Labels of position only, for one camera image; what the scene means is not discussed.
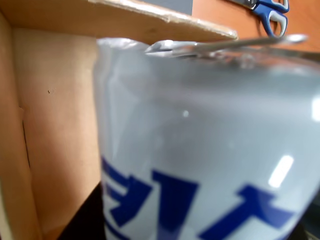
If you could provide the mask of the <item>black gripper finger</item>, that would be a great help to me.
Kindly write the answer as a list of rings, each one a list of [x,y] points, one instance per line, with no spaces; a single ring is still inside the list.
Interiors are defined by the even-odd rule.
[[[312,240],[320,239],[320,220],[317,218],[303,218],[303,226]]]
[[[98,184],[80,206],[59,240],[105,240],[102,189]]]

